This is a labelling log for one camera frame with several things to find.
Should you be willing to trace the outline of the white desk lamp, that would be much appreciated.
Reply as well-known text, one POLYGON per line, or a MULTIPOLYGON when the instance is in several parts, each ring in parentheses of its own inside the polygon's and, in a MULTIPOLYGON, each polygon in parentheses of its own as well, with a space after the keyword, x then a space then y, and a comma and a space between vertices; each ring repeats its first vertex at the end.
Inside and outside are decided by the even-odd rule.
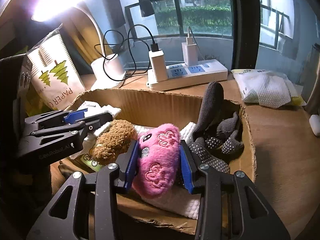
POLYGON ((93 67, 96 78, 93 90, 120 88, 125 71, 119 56, 103 37, 86 1, 91 0, 38 0, 31 19, 36 22, 61 20, 80 55, 93 67))

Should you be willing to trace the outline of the brown plush toy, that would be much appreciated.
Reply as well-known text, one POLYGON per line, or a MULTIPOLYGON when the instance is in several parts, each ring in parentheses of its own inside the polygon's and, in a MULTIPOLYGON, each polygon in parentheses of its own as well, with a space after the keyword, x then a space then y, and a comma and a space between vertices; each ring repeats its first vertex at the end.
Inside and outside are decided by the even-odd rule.
POLYGON ((133 124, 126 120, 113 120, 97 137, 89 154, 100 165, 107 165, 116 161, 118 155, 126 153, 131 141, 137 139, 133 124))

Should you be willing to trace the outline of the white power strip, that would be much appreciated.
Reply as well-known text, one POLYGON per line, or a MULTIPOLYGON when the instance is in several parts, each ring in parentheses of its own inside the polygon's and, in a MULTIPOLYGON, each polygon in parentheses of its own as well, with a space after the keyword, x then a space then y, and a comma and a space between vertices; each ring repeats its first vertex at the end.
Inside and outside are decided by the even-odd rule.
POLYGON ((151 90, 168 91, 212 81, 225 81, 228 69, 217 60, 205 60, 194 66, 187 66, 185 63, 167 66, 167 75, 166 80, 156 81, 153 70, 150 69, 146 85, 151 90))

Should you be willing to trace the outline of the pink plush toy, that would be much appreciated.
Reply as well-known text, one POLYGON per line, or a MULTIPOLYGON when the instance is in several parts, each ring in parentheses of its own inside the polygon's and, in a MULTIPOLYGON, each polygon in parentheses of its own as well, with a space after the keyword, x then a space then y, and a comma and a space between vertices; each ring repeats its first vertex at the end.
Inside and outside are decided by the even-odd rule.
POLYGON ((138 173, 132 186, 144 198, 158 198, 174 184, 180 163, 179 129, 162 124, 139 135, 138 173))

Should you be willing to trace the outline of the white earbuds case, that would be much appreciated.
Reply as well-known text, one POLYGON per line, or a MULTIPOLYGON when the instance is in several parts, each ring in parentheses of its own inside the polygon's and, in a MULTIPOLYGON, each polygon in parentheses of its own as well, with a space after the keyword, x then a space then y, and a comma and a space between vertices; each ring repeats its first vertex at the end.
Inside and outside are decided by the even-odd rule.
POLYGON ((320 137, 320 116, 317 114, 311 115, 309 124, 313 134, 317 137, 320 137))

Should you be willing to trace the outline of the white wipes package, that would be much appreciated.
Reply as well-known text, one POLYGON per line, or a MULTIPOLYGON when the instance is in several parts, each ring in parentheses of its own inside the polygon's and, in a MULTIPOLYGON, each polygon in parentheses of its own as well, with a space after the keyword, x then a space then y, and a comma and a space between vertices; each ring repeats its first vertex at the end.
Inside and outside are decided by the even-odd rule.
POLYGON ((277 109, 281 106, 305 106, 302 86, 292 83, 284 73, 259 69, 234 69, 233 77, 244 103, 277 109))

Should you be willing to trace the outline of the cartoon tissue pack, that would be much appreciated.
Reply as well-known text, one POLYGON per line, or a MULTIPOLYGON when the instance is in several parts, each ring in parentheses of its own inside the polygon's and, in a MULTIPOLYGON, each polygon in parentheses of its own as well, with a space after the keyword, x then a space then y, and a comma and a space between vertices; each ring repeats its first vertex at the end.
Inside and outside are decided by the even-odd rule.
POLYGON ((96 161, 91 155, 93 146, 95 145, 95 140, 85 140, 82 145, 83 149, 78 153, 70 155, 69 158, 72 160, 77 160, 81 164, 88 166, 94 172, 100 171, 104 166, 96 161))

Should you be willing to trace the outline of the steel thermos mug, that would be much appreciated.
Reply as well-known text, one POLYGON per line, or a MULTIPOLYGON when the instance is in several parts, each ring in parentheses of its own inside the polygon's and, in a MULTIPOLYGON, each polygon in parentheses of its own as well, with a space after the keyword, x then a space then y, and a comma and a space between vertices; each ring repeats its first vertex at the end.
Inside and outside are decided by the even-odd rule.
POLYGON ((319 114, 319 44, 312 45, 303 71, 302 98, 310 115, 319 114))

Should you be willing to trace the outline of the cardboard box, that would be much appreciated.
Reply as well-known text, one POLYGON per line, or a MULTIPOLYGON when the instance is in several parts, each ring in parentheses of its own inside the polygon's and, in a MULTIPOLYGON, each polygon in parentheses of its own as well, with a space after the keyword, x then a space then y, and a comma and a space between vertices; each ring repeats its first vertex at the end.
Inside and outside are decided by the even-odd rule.
MULTIPOLYGON (((182 129, 189 122, 197 122, 202 97, 148 90, 97 89, 80 94, 66 109, 76 110, 85 101, 120 108, 121 112, 117 118, 133 124, 157 127, 164 123, 172 123, 182 129)), ((242 140, 245 147, 239 157, 230 161, 231 172, 242 170, 251 180, 255 180, 255 147, 245 109, 240 103, 225 100, 223 110, 225 115, 238 112, 242 122, 242 140)), ((119 211, 139 222, 189 235, 195 234, 196 220, 149 205, 132 193, 117 195, 117 204, 119 211)))

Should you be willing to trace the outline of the grey dotted glove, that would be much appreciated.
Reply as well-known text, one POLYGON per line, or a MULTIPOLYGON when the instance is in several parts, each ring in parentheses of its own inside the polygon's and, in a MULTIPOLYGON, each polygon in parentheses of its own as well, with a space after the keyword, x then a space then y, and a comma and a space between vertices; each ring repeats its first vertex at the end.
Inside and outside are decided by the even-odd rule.
POLYGON ((223 101, 222 85, 211 82, 203 96, 189 149, 202 163, 229 173, 228 162, 242 154, 244 143, 240 135, 240 117, 237 112, 227 115, 223 101))

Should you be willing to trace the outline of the paper cup package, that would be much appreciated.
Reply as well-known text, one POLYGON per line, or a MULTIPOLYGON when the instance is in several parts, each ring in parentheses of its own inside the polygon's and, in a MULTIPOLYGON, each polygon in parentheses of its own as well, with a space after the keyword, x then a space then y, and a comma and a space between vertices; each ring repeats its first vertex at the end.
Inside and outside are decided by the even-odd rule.
POLYGON ((31 83, 52 110, 64 110, 85 91, 58 29, 27 52, 32 63, 31 83))

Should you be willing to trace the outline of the cotton swab bag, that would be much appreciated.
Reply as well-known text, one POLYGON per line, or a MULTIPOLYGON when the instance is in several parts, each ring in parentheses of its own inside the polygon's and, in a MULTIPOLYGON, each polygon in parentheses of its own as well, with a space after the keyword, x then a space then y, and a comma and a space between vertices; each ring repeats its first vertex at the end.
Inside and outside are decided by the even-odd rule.
POLYGON ((84 110, 84 117, 91 118, 94 117, 95 120, 99 121, 99 127, 93 128, 90 132, 92 135, 88 137, 98 138, 103 132, 105 132, 111 126, 111 121, 121 112, 120 108, 113 107, 111 105, 100 106, 99 103, 93 101, 85 101, 77 109, 84 110))

